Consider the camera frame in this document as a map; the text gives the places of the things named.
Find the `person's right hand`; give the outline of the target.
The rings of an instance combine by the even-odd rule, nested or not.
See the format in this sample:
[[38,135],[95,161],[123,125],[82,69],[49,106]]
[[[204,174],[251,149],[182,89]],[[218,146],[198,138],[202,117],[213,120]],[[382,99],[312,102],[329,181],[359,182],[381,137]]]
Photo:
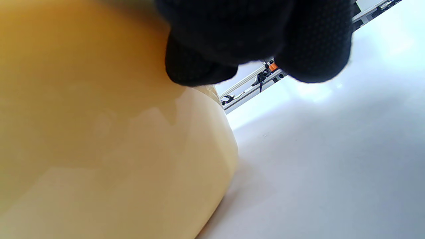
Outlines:
[[331,80],[352,46],[351,0],[156,0],[170,24],[165,67],[176,84],[221,83],[273,58],[303,83]]

